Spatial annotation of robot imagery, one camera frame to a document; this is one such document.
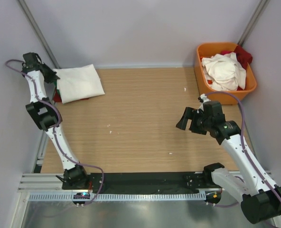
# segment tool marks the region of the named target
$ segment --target metal frame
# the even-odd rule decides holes
[[[41,170],[41,166],[44,161],[44,156],[46,153],[46,148],[47,148],[47,140],[48,136],[44,132],[40,132],[40,138],[37,143],[37,150],[36,150],[36,158],[34,160],[34,165],[32,168],[32,173],[39,173]]]
[[[95,194],[88,193],[88,199],[76,198],[75,191],[52,191],[52,192],[31,192],[29,202],[88,202]],[[130,195],[130,194],[99,194],[95,202],[140,202],[140,201],[196,201],[206,200],[206,192],[201,190],[199,193],[194,194],[158,194],[158,195]]]
[[[13,215],[12,223],[10,228],[21,228],[23,218],[25,216],[27,205],[28,205],[28,199],[30,196],[29,192],[21,192],[19,193],[19,199],[18,203],[15,209],[15,213]]]
[[[19,6],[21,7],[21,9],[23,10],[25,16],[27,17],[28,22],[30,23],[31,27],[33,28],[38,40],[40,41],[40,43],[42,44],[43,48],[45,49],[47,55],[49,56],[51,62],[54,64],[54,66],[56,68],[60,68],[49,44],[46,41],[46,38],[44,37],[44,35],[42,34],[37,22],[35,21],[30,9],[28,8],[28,5],[26,4],[26,2],[24,0],[17,0]]]
[[[253,31],[256,23],[258,22],[259,18],[263,14],[264,10],[266,9],[268,3],[270,0],[261,0],[255,9],[253,15],[250,18],[250,21],[248,22],[243,34],[241,35],[239,41],[237,42],[238,45],[243,46],[251,32]]]

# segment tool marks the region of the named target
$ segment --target gray wall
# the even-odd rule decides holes
[[[50,65],[16,1],[0,0],[0,228],[9,227],[18,183],[23,172],[31,171],[39,136],[25,110],[28,84],[4,62],[22,59],[22,54],[30,51],[38,52]]]
[[[257,90],[244,101],[258,159],[281,185],[281,2],[271,1],[244,46]]]
[[[192,65],[237,42],[259,0],[26,0],[61,67]]]

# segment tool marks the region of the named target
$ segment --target black strip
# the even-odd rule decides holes
[[[42,168],[42,165],[35,165],[35,168],[33,170],[33,173],[40,173],[41,172],[41,168]]]
[[[96,193],[102,175],[91,173],[93,192]],[[220,188],[206,183],[202,173],[195,172],[153,172],[153,173],[105,173],[101,193],[105,194],[193,194],[198,189]],[[63,184],[64,190],[75,190]]]

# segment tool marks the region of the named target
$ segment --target metal pole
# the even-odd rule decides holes
[[[30,9],[28,8],[26,2],[24,0],[17,0],[17,2],[19,4],[19,6],[21,7],[21,9],[23,10],[24,14],[26,15],[30,25],[32,26],[34,32],[36,33],[39,41],[41,42],[42,46],[44,47],[47,55],[49,56],[51,62],[54,65],[54,67],[60,69],[60,66],[59,66],[59,64],[58,64],[50,46],[49,46],[49,44],[47,43],[44,35],[42,34],[42,32],[41,32],[38,24],[36,23]]]
[[[241,38],[238,41],[238,45],[243,46],[249,35],[251,34],[253,28],[255,27],[256,23],[258,22],[260,16],[264,12],[265,8],[267,7],[270,0],[261,0],[258,4],[257,8],[255,9],[250,21],[248,22],[248,25],[246,26],[246,29],[244,30]]]

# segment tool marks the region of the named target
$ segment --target folded white towel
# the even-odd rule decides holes
[[[57,76],[57,89],[62,103],[104,95],[103,86],[93,64],[69,69],[54,69]]]
[[[235,91],[238,86],[245,89],[246,70],[236,59],[236,53],[226,55],[216,54],[211,58],[203,58],[202,66],[206,80],[212,80],[209,85],[217,91]]]

